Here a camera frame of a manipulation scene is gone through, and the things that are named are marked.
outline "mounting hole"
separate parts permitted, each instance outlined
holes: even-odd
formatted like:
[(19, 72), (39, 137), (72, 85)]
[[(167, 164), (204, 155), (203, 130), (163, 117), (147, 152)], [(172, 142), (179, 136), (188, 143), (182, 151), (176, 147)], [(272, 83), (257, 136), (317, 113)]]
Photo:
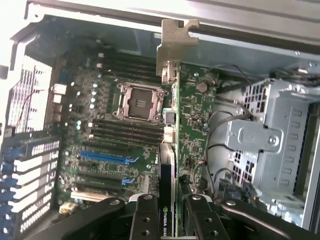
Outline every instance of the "mounting hole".
[(216, 230), (211, 231), (210, 234), (214, 237), (218, 236), (218, 232)]
[(150, 234), (150, 232), (148, 230), (145, 230), (142, 232), (142, 236), (148, 236)]

